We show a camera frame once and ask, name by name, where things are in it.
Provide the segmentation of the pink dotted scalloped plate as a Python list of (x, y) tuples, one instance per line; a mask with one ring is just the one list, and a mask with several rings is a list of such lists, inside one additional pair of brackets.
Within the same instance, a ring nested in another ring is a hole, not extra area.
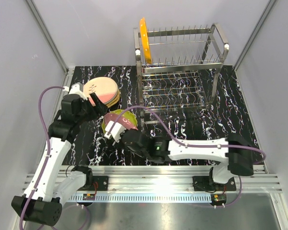
[[(102, 128), (105, 132), (105, 127), (107, 126), (109, 121), (115, 121), (119, 117), (119, 114), (115, 113), (107, 113), (104, 116)], [(137, 128), (137, 120), (136, 117), (133, 114), (128, 114), (128, 112), (125, 112), (117, 121), (121, 125), (123, 125), (126, 129), (138, 129)]]

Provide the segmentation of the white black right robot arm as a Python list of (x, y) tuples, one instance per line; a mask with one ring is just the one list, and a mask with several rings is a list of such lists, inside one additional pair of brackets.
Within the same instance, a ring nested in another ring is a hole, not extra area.
[(213, 190), (221, 189), (235, 175), (253, 175), (253, 151), (238, 135), (214, 140), (187, 140), (148, 137), (139, 130), (130, 129), (121, 135), (120, 141), (131, 152), (153, 163), (183, 159), (218, 162), (209, 172), (208, 186)]

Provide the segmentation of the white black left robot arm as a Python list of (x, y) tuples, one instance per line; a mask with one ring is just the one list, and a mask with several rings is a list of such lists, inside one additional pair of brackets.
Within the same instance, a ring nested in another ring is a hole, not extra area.
[(83, 99), (75, 93), (63, 97), (61, 109), (46, 129), (45, 153), (23, 195), (15, 196), (11, 206), (20, 221), (55, 226), (67, 200), (79, 189), (97, 188), (88, 166), (74, 166), (70, 175), (55, 185), (62, 162), (71, 149), (80, 126), (106, 114), (108, 107), (95, 93)]

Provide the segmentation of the orange dotted scalloped plate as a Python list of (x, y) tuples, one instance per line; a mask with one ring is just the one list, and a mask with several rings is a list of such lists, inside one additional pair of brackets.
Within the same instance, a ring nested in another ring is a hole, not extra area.
[(151, 52), (150, 52), (146, 21), (144, 17), (140, 20), (139, 26), (140, 26), (140, 36), (141, 36), (141, 41), (142, 41), (142, 46), (143, 46), (144, 58), (145, 58), (146, 63), (151, 65), (152, 57), (151, 57)]

